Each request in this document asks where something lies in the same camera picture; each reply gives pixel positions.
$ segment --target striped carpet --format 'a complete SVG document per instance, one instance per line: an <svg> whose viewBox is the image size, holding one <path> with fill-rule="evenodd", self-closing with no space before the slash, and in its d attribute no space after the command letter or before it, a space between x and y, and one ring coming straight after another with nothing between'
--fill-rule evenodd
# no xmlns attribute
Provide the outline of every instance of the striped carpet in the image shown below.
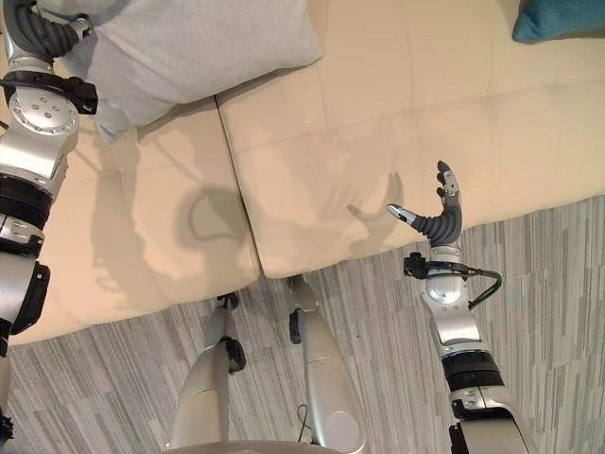
<svg viewBox="0 0 605 454"><path fill-rule="evenodd" d="M605 453L605 197L475 227L462 246L469 265L504 274L475 313L540 452ZM306 276L362 395L372 454L449 452L441 366L419 284L403 274L417 249L427 245ZM488 282L474 281L475 294ZM303 365L287 289L261 280L240 298L249 365L230 380L232 438L296 440ZM12 348L16 439L5 452L161 452L210 310L176 306Z"/></svg>

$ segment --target gray carpet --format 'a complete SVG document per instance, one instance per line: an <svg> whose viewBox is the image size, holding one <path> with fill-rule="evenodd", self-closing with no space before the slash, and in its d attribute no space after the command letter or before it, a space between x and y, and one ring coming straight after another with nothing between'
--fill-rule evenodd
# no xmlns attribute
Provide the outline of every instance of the gray carpet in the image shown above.
<svg viewBox="0 0 605 454"><path fill-rule="evenodd" d="M476 315L544 454L605 453L604 224L598 197L463 235L469 265L505 276ZM371 453L449 452L441 366L419 284L403 276L417 248L427 251L410 245L306 276L362 394ZM269 280L240 292L249 365L231 379L234 439L298 435L302 352L289 343L286 295ZM161 452L210 308L172 307L13 348L16 440L6 452Z"/></svg>

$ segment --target gray pillow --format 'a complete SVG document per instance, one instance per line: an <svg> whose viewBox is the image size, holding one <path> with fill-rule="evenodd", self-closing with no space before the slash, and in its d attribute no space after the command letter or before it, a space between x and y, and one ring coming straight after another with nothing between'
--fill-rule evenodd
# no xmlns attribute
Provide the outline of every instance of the gray pillow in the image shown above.
<svg viewBox="0 0 605 454"><path fill-rule="evenodd" d="M63 63L96 85L107 143L184 104L321 56L306 0L116 0Z"/></svg>

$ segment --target robotic hand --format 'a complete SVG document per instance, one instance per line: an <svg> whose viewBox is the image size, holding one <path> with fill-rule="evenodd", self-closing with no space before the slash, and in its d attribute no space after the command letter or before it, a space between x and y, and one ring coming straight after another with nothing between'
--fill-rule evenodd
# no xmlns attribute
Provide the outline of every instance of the robotic hand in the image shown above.
<svg viewBox="0 0 605 454"><path fill-rule="evenodd" d="M60 25L32 11L32 0L2 0L9 72L0 80L9 124L0 137L0 446L12 436L6 417L9 336L38 321L50 279L36 259L43 228L78 140L78 114L94 114L94 85L53 72L53 59L91 31L85 17Z"/></svg>
<svg viewBox="0 0 605 454"><path fill-rule="evenodd" d="M420 253L405 259L405 273L422 280L421 295L430 311L437 352L450 388L452 411L459 422L450 427L453 454L535 454L529 434L488 345L481 339L471 309L501 286L498 273L462 263L458 237L462 227L460 191L450 167L438 164L437 190L443 211L436 218L418 216L398 205L387 209L430 241L426 261ZM493 277L495 284L469 302L466 280Z"/></svg>

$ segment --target black cable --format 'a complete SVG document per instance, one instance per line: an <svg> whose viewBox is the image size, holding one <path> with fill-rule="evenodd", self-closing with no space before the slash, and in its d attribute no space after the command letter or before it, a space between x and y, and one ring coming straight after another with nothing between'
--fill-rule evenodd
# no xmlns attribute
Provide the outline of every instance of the black cable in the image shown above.
<svg viewBox="0 0 605 454"><path fill-rule="evenodd" d="M20 28L15 36L17 44L48 61L64 56L78 43L78 34L71 26L50 21L27 5L5 9L7 13Z"/></svg>
<svg viewBox="0 0 605 454"><path fill-rule="evenodd" d="M35 83L35 82L24 82L24 81L20 81L20 80L5 80L5 79L0 79L0 86L2 86L2 87L12 87L12 88L18 88L18 87L39 88L41 90L46 90L47 92L52 92L52 93L55 93L57 95L65 96L65 93L63 92L63 90L61 90L61 89L59 89L57 87L53 87L51 85L44 85L44 84L40 84L40 83Z"/></svg>
<svg viewBox="0 0 605 454"><path fill-rule="evenodd" d="M301 408L304 407L304 418L301 418ZM311 430L311 428L306 424L306 418L309 415L309 406L306 404L300 404L298 408L296 408L296 416L297 418L299 418L300 423L302 424L301 426L301 433L299 433L299 439L296 443L300 443L301 440L303 439L303 433L304 433L304 428L308 428L309 430Z"/></svg>
<svg viewBox="0 0 605 454"><path fill-rule="evenodd" d="M475 307L479 306L485 300L494 295L501 287L502 287L502 276L499 272L496 271L484 271L477 269L469 269L477 273L479 276L486 276L495 279L495 282L491 287L484 290L479 296L477 296L473 301L469 303L469 309L473 310Z"/></svg>

